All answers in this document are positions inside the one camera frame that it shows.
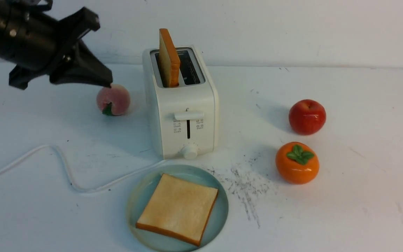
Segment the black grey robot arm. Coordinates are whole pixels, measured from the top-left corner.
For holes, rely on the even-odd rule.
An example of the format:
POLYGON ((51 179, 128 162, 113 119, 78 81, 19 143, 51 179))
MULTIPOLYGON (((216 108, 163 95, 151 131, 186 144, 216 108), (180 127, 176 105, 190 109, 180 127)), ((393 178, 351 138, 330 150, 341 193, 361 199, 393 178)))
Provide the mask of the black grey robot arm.
POLYGON ((82 7, 63 19, 47 14, 52 0, 0 0, 0 59, 15 64, 8 84, 24 90, 49 76, 54 85, 81 83, 110 88, 113 76, 82 38, 100 28, 99 16, 82 7))

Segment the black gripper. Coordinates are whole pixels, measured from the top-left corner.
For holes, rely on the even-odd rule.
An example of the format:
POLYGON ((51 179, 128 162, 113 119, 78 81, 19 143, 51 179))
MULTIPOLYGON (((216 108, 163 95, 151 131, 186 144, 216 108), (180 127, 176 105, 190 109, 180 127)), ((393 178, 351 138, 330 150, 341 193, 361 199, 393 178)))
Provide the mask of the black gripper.
POLYGON ((31 80, 49 75, 54 85, 110 87, 112 71, 82 40, 99 28, 99 16, 87 7, 58 20, 45 5, 0 5, 0 58, 16 64, 9 86, 25 90, 31 80))

